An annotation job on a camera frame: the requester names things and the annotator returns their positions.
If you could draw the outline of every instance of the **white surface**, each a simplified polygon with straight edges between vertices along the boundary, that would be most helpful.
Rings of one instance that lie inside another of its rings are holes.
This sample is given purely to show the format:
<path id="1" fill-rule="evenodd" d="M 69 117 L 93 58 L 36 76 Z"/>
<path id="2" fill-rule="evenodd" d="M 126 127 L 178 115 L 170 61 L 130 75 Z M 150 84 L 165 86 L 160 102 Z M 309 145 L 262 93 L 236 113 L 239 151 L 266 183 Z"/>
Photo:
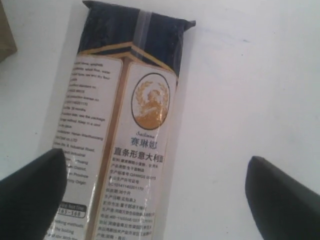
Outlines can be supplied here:
<path id="1" fill-rule="evenodd" d="M 71 9 L 2 2 L 18 53 L 0 63 L 0 178 L 37 155 Z M 252 155 L 320 194 L 319 1 L 112 2 L 197 20 L 185 35 L 164 239 L 260 240 L 244 191 Z"/>

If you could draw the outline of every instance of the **circular logo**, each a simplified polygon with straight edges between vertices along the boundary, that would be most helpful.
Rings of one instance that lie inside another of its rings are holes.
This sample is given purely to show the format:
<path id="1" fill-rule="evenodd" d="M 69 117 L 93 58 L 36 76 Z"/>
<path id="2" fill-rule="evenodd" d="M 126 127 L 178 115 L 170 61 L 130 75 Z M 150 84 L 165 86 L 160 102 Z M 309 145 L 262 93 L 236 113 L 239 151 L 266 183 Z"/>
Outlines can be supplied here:
<path id="1" fill-rule="evenodd" d="M 132 116 L 145 130 L 154 130 L 166 120 L 170 105 L 167 80 L 159 73 L 145 75 L 134 88 L 131 99 Z"/>

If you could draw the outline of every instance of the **spaghetti package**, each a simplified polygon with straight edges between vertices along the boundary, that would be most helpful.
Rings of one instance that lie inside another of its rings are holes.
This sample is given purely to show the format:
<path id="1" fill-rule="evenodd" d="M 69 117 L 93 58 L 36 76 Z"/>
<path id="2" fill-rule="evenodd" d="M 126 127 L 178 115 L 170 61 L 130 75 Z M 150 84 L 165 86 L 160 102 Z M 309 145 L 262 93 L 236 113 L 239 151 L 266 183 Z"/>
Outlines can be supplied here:
<path id="1" fill-rule="evenodd" d="M 68 184 L 46 240 L 151 240 L 183 35 L 195 22 L 84 2 L 53 147 Z"/>

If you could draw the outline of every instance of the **brown box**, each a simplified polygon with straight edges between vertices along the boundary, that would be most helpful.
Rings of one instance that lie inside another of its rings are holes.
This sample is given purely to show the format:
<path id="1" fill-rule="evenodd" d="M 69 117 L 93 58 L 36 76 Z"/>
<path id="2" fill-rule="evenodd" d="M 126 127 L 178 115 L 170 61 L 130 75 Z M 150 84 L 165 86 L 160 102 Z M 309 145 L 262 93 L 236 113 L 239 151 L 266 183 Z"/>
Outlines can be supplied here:
<path id="1" fill-rule="evenodd" d="M 0 62 L 17 51 L 6 13 L 0 0 Z"/>

